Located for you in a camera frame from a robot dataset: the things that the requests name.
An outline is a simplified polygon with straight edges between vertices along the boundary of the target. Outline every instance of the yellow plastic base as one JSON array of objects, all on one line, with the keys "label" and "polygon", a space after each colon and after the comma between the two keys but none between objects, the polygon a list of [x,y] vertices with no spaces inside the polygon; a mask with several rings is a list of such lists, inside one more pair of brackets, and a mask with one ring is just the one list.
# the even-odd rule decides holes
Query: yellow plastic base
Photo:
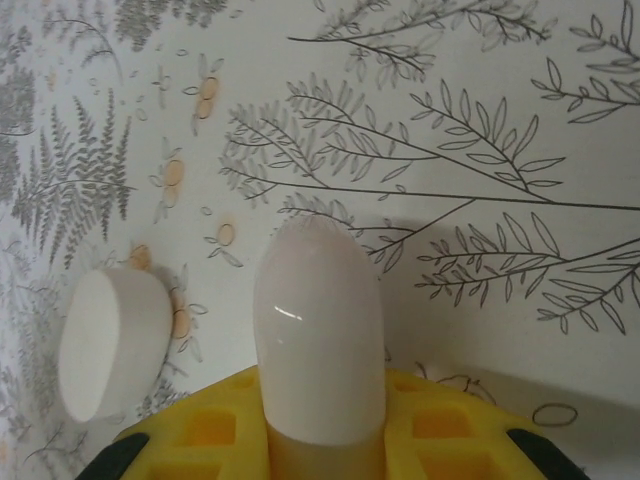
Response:
[{"label": "yellow plastic base", "polygon": [[[387,370],[387,480],[545,480],[509,439],[528,420],[467,393]],[[122,480],[268,480],[257,367],[123,431],[150,436]]]}]

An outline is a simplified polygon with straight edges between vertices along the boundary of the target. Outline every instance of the white plastic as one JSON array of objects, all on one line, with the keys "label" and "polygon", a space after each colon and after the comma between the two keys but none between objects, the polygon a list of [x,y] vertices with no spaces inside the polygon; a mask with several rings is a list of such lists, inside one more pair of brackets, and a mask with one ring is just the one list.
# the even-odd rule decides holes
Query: white plastic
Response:
[{"label": "white plastic", "polygon": [[86,422],[142,401],[162,366],[171,317],[169,296],[149,273],[107,269],[81,278],[58,361],[69,415]]},{"label": "white plastic", "polygon": [[385,419],[382,307],[360,246],[326,218],[290,220],[259,267],[253,305],[265,415],[284,436],[274,444],[343,452],[377,445]]}]

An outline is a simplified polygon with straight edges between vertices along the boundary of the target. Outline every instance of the white oval object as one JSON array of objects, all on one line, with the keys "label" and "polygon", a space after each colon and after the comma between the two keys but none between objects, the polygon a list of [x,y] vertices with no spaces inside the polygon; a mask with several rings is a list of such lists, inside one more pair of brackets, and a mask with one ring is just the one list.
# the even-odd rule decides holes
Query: white oval object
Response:
[{"label": "white oval object", "polygon": [[254,327],[267,421],[322,446],[368,441],[385,419],[378,280],[365,252],[319,216],[278,231],[259,267]]},{"label": "white oval object", "polygon": [[106,269],[82,277],[58,360],[69,415],[86,422],[141,402],[162,366],[171,317],[169,296],[149,273]]}]

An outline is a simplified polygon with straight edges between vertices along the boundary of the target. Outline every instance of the wallpaper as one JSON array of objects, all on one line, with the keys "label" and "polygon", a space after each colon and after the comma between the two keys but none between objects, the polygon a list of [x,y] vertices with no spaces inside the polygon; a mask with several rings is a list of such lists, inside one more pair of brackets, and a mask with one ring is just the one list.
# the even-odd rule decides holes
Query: wallpaper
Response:
[{"label": "wallpaper", "polygon": [[[254,364],[256,262],[321,215],[377,268],[389,366],[637,478],[638,29],[637,0],[0,0],[0,476],[74,478]],[[78,425],[57,348],[100,267],[162,279],[172,340]]]}]

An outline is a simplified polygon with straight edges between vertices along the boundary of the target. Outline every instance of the white rounded object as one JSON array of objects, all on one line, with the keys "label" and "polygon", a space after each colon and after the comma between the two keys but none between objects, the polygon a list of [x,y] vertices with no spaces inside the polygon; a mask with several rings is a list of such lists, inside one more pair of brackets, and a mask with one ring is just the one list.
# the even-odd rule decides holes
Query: white rounded object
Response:
[{"label": "white rounded object", "polygon": [[385,420],[383,315],[362,248],[320,216],[285,223],[259,266],[254,328],[262,399],[306,444],[368,441]]},{"label": "white rounded object", "polygon": [[78,422],[141,402],[155,382],[171,335],[171,302],[153,275],[93,270],[76,287],[62,332],[62,400]]}]

